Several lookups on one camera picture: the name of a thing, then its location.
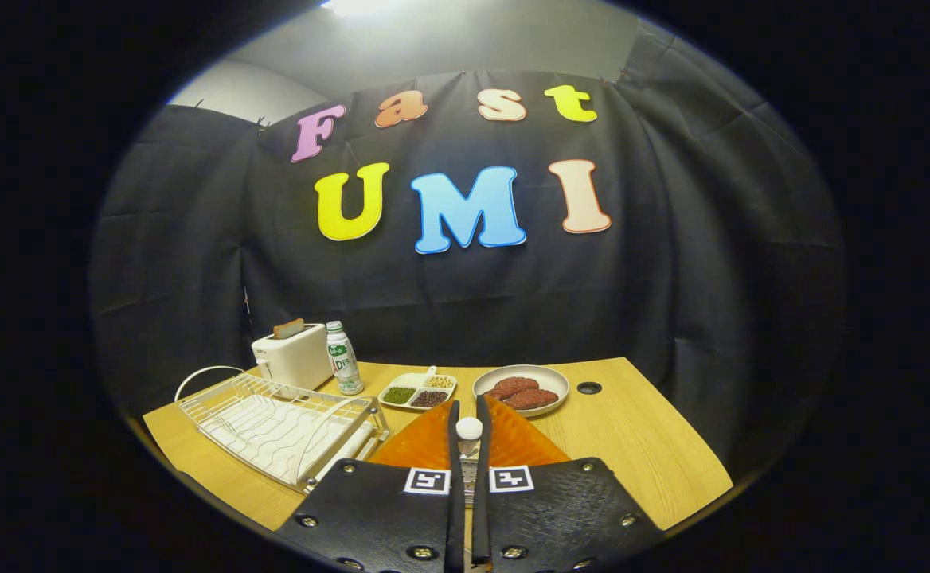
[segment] raw burger patty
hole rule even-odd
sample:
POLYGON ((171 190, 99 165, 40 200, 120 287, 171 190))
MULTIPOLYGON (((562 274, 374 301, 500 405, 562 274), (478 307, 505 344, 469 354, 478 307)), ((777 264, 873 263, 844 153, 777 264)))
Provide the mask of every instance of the raw burger patty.
POLYGON ((515 410, 531 410, 534 407, 549 406, 557 402, 557 398, 560 396, 553 394, 549 389, 528 388, 504 400, 504 403, 515 410))
POLYGON ((494 389, 491 389, 487 394, 493 396, 495 399, 504 400, 528 388, 539 388, 539 382, 532 380, 532 378, 512 376, 497 382, 494 389))

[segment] white divided dish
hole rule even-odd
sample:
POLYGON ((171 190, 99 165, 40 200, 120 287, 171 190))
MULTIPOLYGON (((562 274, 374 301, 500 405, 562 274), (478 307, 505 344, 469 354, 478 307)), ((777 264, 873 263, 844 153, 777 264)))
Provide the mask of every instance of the white divided dish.
POLYGON ((556 407, 560 407, 561 403, 564 403, 564 399, 568 398, 568 391, 571 388, 567 378, 564 378, 564 374, 557 372, 557 370, 532 364, 516 364, 514 366, 495 368, 476 378, 475 384, 472 384, 472 395, 479 400, 479 396, 494 389, 497 382, 512 376, 532 378, 532 380, 539 383, 539 388, 549 389, 553 394, 560 396, 560 398, 557 398, 557 402, 548 403, 546 406, 534 407, 531 410, 516 410, 526 418, 541 416, 556 409, 556 407))
POLYGON ((421 373, 411 372, 408 374, 402 374, 398 376, 397 378, 395 378, 395 380, 391 380, 391 384, 388 384, 388 387, 384 388, 384 391, 381 392, 381 394, 377 397, 377 399, 379 400, 379 402, 382 403, 382 405, 385 405, 385 406, 404 407, 404 409, 407 409, 407 410, 426 411, 426 410, 429 410, 430 407, 433 407, 433 406, 424 407, 424 406, 412 406, 411 405, 412 400, 416 399, 416 397, 419 395, 419 392, 430 392, 430 391, 443 392, 444 394, 446 394, 442 402, 440 402, 440 403, 443 403, 443 402, 447 402, 447 400, 451 398, 451 394, 454 394, 455 388, 457 387, 458 387, 458 378, 449 376, 447 374, 436 374, 436 366, 430 366, 429 370, 426 370, 425 372, 421 372, 421 373), (447 378, 447 380, 451 381, 451 387, 450 388, 426 387, 425 385, 426 381, 429 380, 430 376, 447 378), (384 398, 386 394, 388 394, 388 390, 391 388, 411 388, 413 391, 413 394, 411 398, 407 400, 406 403, 388 402, 388 400, 385 400, 384 398))

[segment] table surface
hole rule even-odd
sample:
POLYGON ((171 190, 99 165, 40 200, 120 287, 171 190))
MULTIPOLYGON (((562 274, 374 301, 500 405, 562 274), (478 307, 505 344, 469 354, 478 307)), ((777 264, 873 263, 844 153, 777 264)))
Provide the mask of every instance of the table surface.
MULTIPOLYGON (((546 366, 564 374, 571 391, 560 407, 531 422, 572 459, 602 459, 660 529, 676 525, 730 489, 730 476, 713 451, 628 359, 546 366), (602 384, 602 391, 578 392, 577 385, 586 380, 602 384)), ((426 367, 360 362, 359 370, 366 384, 360 396, 378 396, 393 378, 422 373, 426 367)), ((475 416, 472 384, 490 370, 437 366, 437 373, 458 378, 451 399, 461 403, 462 417, 475 416)), ((249 372, 258 374, 256 368, 249 372)), ((340 394, 333 377, 316 389, 340 394)), ((419 415, 381 407, 392 435, 419 415)), ((197 431, 178 403, 159 407, 143 419, 175 468, 268 529, 279 528, 305 498, 226 454, 197 431)), ((469 508, 466 530, 471 514, 469 508)))

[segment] colorful foam letter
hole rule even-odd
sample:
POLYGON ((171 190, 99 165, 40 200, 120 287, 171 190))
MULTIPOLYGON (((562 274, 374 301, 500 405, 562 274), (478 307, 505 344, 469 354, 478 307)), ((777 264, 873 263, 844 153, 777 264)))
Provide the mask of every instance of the colorful foam letter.
POLYGON ((511 167, 487 167, 479 171, 468 199, 443 173, 413 179, 412 189, 419 193, 422 204, 422 238, 415 244, 417 253, 428 255, 449 249, 451 241, 440 229, 440 219, 444 219, 462 247, 472 243, 481 216, 483 232, 479 233, 479 244, 508 247, 524 243, 526 232, 518 226, 511 195, 511 182, 517 175, 511 167))
POLYGON ((518 121, 526 117, 522 97, 511 90, 483 90, 476 95, 479 113, 490 121, 518 121))
POLYGON ((323 111, 310 113, 299 119, 299 141, 296 144, 295 155, 291 156, 291 163, 302 161, 323 151, 316 138, 330 137, 334 133, 334 120, 345 115, 345 106, 335 105, 323 111))
POLYGON ((592 170, 596 164, 586 159, 568 159, 549 164, 550 173, 561 179, 568 218, 566 232, 597 232, 610 228, 610 217, 600 210, 596 189, 592 186, 592 170))
POLYGON ((377 127, 391 127, 399 121, 416 119, 426 113, 429 106, 422 103, 422 92, 409 90, 391 95, 381 103, 381 113, 377 116, 377 127))
POLYGON ((371 163, 356 172, 362 179, 362 213, 359 217, 346 219, 341 214, 341 193, 347 173, 327 175, 316 182, 316 193, 320 193, 317 220, 320 232, 331 240, 359 239, 373 231, 381 220, 381 208, 384 206, 384 186, 382 178, 391 166, 386 163, 371 163))
POLYGON ((596 119, 596 113, 592 109, 582 109, 579 101, 589 99, 589 94, 577 92, 572 86, 557 86, 546 90, 542 95, 553 98, 557 105, 557 113, 560 113, 572 121, 592 121, 596 119))

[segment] letter m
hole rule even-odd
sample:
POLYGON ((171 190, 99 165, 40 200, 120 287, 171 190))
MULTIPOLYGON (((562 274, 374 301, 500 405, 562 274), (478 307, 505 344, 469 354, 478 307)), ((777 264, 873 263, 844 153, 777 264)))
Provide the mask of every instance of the letter m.
POLYGON ((511 167, 487 167, 479 171, 468 198, 443 173, 421 175, 412 181, 412 189, 419 193, 422 205, 422 238, 415 250, 428 255, 443 253, 451 246, 444 236, 440 221, 447 224, 451 234, 462 247, 472 243, 479 218, 483 218, 483 232, 479 244, 484 247, 508 247, 526 241, 526 232, 518 226, 511 182, 517 177, 511 167))

